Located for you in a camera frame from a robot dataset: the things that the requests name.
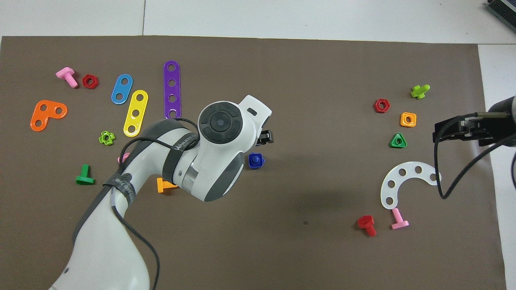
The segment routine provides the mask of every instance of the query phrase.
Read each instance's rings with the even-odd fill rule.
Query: green bolt
[[[75,178],[75,182],[80,185],[92,185],[95,182],[95,179],[88,177],[88,171],[90,166],[84,164],[80,170],[80,176]]]
[[[430,89],[429,85],[424,85],[422,87],[415,86],[412,88],[412,92],[410,93],[413,98],[417,98],[418,100],[421,100],[425,97],[425,93]]]

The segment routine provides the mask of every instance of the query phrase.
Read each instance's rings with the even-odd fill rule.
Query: yellow plate
[[[137,90],[131,96],[127,117],[125,117],[124,134],[127,137],[134,137],[140,133],[143,115],[147,107],[149,95],[144,90]]]

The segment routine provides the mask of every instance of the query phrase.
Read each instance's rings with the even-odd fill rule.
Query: white table
[[[489,108],[516,95],[516,33],[485,4],[479,0],[0,0],[0,37],[179,35],[477,43],[482,44],[480,65]],[[507,289],[516,289],[516,190],[509,172],[513,154],[514,148],[491,153]]]

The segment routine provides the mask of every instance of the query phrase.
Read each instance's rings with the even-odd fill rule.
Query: orange square nut
[[[404,112],[401,114],[401,120],[399,124],[403,127],[416,127],[417,116],[414,113]]]

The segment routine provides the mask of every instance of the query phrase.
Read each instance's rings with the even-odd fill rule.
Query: brown table surface
[[[443,201],[418,179],[399,190],[410,226],[392,230],[380,186],[396,165],[433,165],[436,122],[485,110],[476,45],[202,37],[3,37],[0,52],[0,281],[47,289],[67,264],[80,216],[117,167],[129,138],[128,102],[110,100],[120,74],[149,103],[143,129],[163,118],[163,64],[181,66],[182,117],[247,94],[272,111],[275,143],[253,149],[265,166],[246,170],[224,198],[203,203],[181,189],[156,192],[151,176],[126,213],[159,253],[158,289],[505,289],[493,175],[481,160]],[[70,88],[55,72],[69,66]],[[429,84],[422,100],[411,87]],[[388,99],[386,114],[373,110]],[[68,114],[29,127],[40,100]],[[399,125],[403,112],[417,126]],[[115,144],[99,144],[104,130]],[[389,148],[396,133],[408,143]],[[447,188],[481,148],[440,146]],[[92,186],[75,184],[82,164]],[[356,221],[373,215],[377,236]],[[153,280],[150,251],[134,239]]]

